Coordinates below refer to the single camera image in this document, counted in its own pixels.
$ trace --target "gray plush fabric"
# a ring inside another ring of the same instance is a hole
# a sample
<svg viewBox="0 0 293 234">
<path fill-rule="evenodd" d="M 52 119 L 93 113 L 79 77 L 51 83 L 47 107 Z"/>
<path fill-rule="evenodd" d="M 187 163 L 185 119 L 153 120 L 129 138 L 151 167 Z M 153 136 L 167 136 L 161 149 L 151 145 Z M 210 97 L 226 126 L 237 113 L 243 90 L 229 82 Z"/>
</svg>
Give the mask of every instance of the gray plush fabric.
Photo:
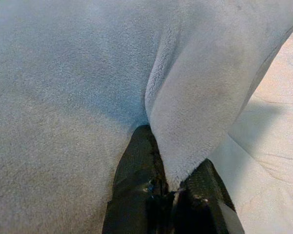
<svg viewBox="0 0 293 234">
<path fill-rule="evenodd" d="M 1 0 L 0 233 L 100 233 L 151 124 L 171 189 L 293 31 L 293 0 Z"/>
</svg>

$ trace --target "gray fleece blanket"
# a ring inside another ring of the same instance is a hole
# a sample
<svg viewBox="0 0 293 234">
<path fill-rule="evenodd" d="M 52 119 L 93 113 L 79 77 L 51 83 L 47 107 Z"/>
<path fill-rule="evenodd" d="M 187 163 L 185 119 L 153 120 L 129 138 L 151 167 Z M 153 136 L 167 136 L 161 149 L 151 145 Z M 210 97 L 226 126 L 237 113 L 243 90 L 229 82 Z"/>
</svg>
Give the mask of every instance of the gray fleece blanket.
<svg viewBox="0 0 293 234">
<path fill-rule="evenodd" d="M 293 0 L 0 0 L 0 234 L 101 232 L 150 124 L 172 190 L 293 32 Z"/>
</svg>

